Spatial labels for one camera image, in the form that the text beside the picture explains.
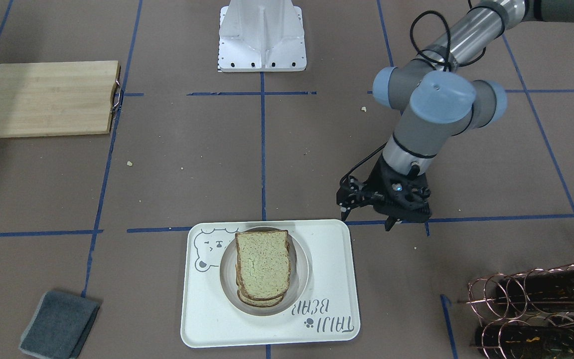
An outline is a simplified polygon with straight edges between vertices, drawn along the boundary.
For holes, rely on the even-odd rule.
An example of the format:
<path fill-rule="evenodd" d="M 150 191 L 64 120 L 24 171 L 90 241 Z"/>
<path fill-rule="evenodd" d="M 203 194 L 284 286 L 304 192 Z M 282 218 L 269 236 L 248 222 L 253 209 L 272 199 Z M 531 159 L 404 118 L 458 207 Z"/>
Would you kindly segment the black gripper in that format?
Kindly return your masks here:
<path fill-rule="evenodd" d="M 346 222 L 353 209 L 373 207 L 387 218 L 384 229 L 389 232 L 397 222 L 424 223 L 432 216 L 428 198 L 431 190 L 426 175 L 412 165 L 406 175 L 393 170 L 382 156 L 365 181 L 348 172 L 339 182 L 337 204 L 341 221 Z"/>

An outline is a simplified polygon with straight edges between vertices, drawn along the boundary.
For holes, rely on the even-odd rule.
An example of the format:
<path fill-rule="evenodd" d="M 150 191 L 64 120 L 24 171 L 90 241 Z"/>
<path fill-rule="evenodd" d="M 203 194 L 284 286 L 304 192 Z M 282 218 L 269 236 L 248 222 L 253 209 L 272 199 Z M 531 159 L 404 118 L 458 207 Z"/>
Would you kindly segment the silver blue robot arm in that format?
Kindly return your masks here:
<path fill-rule="evenodd" d="M 372 152 L 378 159 L 365 181 L 348 172 L 336 202 L 341 220 L 358 207 L 384 214 L 385 230 L 397 222 L 424 223 L 432 216 L 427 171 L 446 141 L 499 120 L 506 91 L 492 80 L 470 81 L 456 71 L 478 61 L 485 49 L 523 22 L 574 23 L 574 0 L 481 0 L 455 25 L 437 11 L 445 32 L 425 48 L 410 36 L 416 56 L 403 67 L 383 68 L 373 96 L 401 112 L 389 140 Z"/>

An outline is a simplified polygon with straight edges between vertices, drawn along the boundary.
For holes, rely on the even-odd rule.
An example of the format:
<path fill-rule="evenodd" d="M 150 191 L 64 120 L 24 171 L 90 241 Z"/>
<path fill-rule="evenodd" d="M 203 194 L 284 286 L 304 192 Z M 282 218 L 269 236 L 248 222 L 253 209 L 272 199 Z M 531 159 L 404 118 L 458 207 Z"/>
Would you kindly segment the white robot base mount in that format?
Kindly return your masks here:
<path fill-rule="evenodd" d="M 303 15 L 291 0 L 231 0 L 220 9 L 218 45 L 225 73 L 307 68 Z"/>

